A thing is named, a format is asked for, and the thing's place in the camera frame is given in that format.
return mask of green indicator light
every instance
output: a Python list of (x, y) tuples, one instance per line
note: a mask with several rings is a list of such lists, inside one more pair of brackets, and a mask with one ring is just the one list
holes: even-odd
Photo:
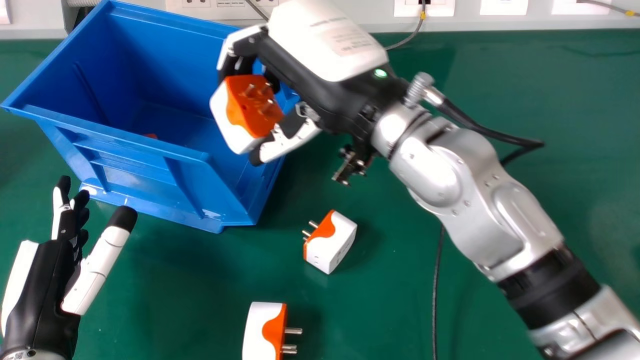
[(382, 69), (376, 69), (374, 70), (373, 74), (377, 77), (377, 78), (381, 78), (384, 79), (387, 77), (387, 72), (382, 70)]

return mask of robotic hand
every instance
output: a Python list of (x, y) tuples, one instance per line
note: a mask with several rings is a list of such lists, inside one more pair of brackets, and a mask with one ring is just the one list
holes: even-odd
[(53, 190), (51, 240), (23, 241), (13, 263), (2, 303), (0, 360), (70, 360), (76, 351), (80, 317), (93, 302), (138, 214), (120, 206), (83, 259), (89, 233), (89, 193), (69, 200), (71, 179)]
[[(259, 58), (264, 77), (247, 75)], [(502, 167), (485, 138), (542, 144), (487, 129), (455, 107), (424, 73), (398, 78), (384, 48), (327, 1), (290, 0), (268, 24), (223, 44), (211, 110), (229, 147), (254, 165), (320, 131), (352, 136), (334, 180), (349, 184), (373, 156), (415, 201), (437, 216), (457, 248), (509, 300), (547, 359), (640, 359), (640, 325), (564, 244), (533, 194)], [(285, 83), (302, 101), (282, 114), (273, 92)], [(443, 117), (420, 103), (427, 101)]]

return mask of white wall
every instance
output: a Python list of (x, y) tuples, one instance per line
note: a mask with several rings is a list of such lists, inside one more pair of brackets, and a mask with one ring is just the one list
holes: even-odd
[(77, 10), (63, 6), (63, 1), (66, 4), (66, 0), (7, 0), (12, 23), (0, 25), (0, 40), (65, 37), (65, 26), (69, 22), (73, 26)]
[[(126, 0), (165, 9), (164, 0)], [(412, 31), (416, 20), (394, 17), (394, 0), (333, 0), (357, 23), (372, 32)], [(529, 0), (525, 16), (480, 16), (480, 0), (456, 0), (454, 17), (430, 17), (423, 31), (640, 28), (640, 17), (609, 15), (551, 15), (553, 0)], [(640, 12), (639, 0), (613, 0), (613, 4)], [(247, 25), (250, 21), (228, 21)]]

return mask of green tabletop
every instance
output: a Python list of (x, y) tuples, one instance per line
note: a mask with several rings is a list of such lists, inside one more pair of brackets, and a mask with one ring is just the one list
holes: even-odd
[[(0, 99), (56, 45), (0, 43)], [(508, 170), (640, 315), (640, 30), (423, 33), (390, 57), (404, 77), (430, 72), (487, 126), (547, 141)], [(438, 222), (384, 160), (351, 188), (332, 182), (347, 140), (320, 136), (291, 154), (258, 226), (216, 235), (140, 216), (83, 318), (76, 359), (240, 359), (252, 301), (289, 305), (289, 325), (305, 330), (288, 338), (298, 359), (431, 359)], [(61, 174), (69, 168), (34, 122), (0, 114), (0, 286), (19, 242), (49, 237)], [(114, 207), (89, 207), (95, 241)], [(300, 231), (331, 209), (359, 228), (327, 276), (303, 261)], [(440, 359), (540, 358), (500, 292), (449, 241), (441, 280)]]

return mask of blue plastic bin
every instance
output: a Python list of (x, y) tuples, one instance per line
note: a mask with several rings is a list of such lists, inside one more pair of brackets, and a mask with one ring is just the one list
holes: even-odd
[(103, 1), (2, 107), (38, 123), (94, 199), (212, 233), (255, 225), (282, 160), (253, 167), (209, 111), (235, 30)]

